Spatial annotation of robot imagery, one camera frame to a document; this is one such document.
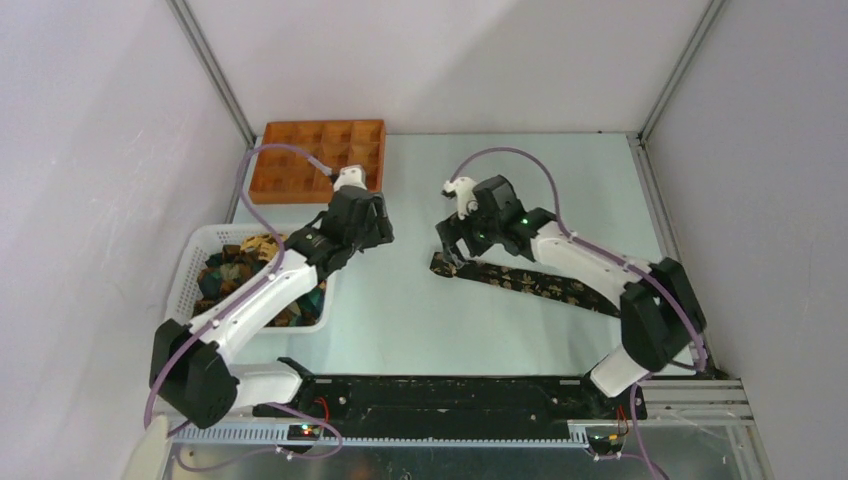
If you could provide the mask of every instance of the brown box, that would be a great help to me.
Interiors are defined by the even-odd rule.
[[[382,120],[273,122],[265,127],[262,144],[287,143],[314,155],[338,172],[362,165],[365,186],[380,191],[386,126]],[[259,154],[248,190],[253,203],[327,203],[333,196],[330,179],[302,155],[281,148]]]

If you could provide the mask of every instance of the clothes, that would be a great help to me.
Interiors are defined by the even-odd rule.
[[[462,268],[445,261],[441,252],[433,254],[430,270],[446,278],[462,278],[488,283],[516,292],[529,293],[537,297],[550,298],[575,307],[619,317],[620,312],[600,293],[572,278],[545,273],[502,267],[477,260],[466,263]]]
[[[194,304],[200,315],[235,292],[268,264],[278,247],[270,234],[245,239],[241,245],[224,245],[220,253],[209,256],[206,268],[197,276],[203,298]],[[278,313],[266,327],[303,327],[318,323],[324,309],[327,284],[322,282]]]

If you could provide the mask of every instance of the robotic arm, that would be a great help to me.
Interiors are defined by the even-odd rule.
[[[214,425],[233,408],[291,401],[301,384],[294,368],[281,362],[235,365],[236,355],[274,315],[344,267],[356,251],[394,240],[383,195],[368,192],[361,167],[342,169],[333,189],[327,210],[285,241],[279,266],[270,262],[187,324],[167,320],[156,330],[151,385],[176,350],[207,328],[177,360],[159,391],[197,427]],[[314,227],[319,219],[321,225]]]
[[[706,326],[686,272],[676,261],[658,264],[619,255],[619,267],[599,253],[578,245],[560,230],[551,212],[524,210],[512,184],[502,176],[476,183],[460,177],[445,183],[443,192],[457,200],[457,212],[436,225],[446,260],[462,266],[462,241],[472,257],[500,244],[514,256],[550,265],[577,278],[609,299],[621,311],[622,344],[589,373],[607,397],[616,397],[649,372],[662,370],[690,342],[689,335],[664,299],[628,267],[649,272],[674,295],[698,333]]]

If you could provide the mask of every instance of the white tabletop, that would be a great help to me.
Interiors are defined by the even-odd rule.
[[[337,273],[326,326],[303,335],[260,335],[239,363],[290,356],[315,373],[582,375],[620,341],[618,319],[561,302],[430,272],[435,225],[455,210],[442,184],[470,154],[512,146],[540,158],[560,189],[569,228],[652,261],[659,245],[624,134],[389,135],[383,193],[395,241],[357,254]],[[252,177],[253,164],[246,182]],[[523,157],[484,156],[463,175],[504,175],[527,210],[553,210],[542,172]],[[326,205],[266,205],[272,223],[305,223]],[[239,204],[234,223],[254,220]],[[499,246],[483,260],[556,273]],[[691,362],[688,351],[677,358]],[[664,374],[688,375],[669,367]]]

